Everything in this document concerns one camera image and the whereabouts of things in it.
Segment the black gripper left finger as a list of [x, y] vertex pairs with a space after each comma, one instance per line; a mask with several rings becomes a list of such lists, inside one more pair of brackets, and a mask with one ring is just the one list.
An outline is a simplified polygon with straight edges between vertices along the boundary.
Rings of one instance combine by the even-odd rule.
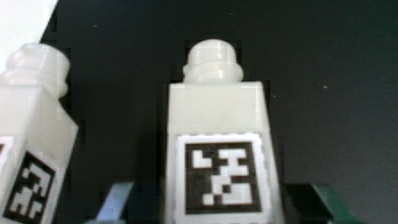
[[97, 218], [84, 224], [127, 224], [123, 212], [129, 205], [132, 189], [132, 182], [118, 182], [113, 185]]

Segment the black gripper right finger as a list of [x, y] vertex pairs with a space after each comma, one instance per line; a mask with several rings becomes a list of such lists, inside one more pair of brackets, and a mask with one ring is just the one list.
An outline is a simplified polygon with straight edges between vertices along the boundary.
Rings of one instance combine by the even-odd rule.
[[287, 224], [360, 224], [331, 186], [287, 185]]

